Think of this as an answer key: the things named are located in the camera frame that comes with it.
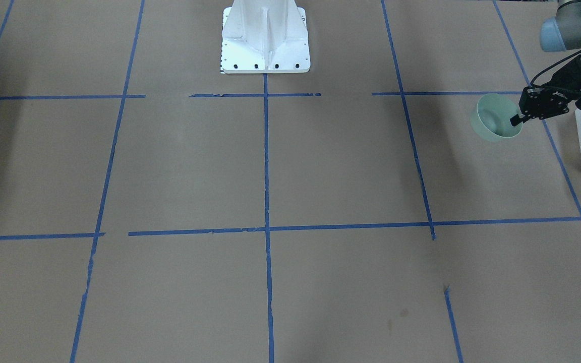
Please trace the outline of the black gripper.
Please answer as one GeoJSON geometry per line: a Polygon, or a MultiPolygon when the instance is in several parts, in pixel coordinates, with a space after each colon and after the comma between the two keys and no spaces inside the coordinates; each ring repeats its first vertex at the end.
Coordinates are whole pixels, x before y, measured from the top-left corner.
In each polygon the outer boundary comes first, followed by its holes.
{"type": "MultiPolygon", "coordinates": [[[[581,96],[581,55],[577,55],[556,71],[547,82],[547,87],[565,96],[581,96]]],[[[529,119],[528,114],[519,112],[510,118],[510,124],[518,127],[529,119]]]]}

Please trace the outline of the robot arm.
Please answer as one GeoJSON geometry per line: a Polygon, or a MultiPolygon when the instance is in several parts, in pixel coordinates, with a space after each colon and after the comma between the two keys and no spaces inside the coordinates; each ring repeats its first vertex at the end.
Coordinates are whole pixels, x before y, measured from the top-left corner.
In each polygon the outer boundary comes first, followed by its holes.
{"type": "Polygon", "coordinates": [[[531,81],[519,99],[519,113],[510,118],[516,127],[530,119],[547,119],[568,113],[575,102],[581,110],[581,1],[559,1],[556,15],[540,30],[542,51],[575,50],[554,64],[556,72],[546,83],[531,81]]]}

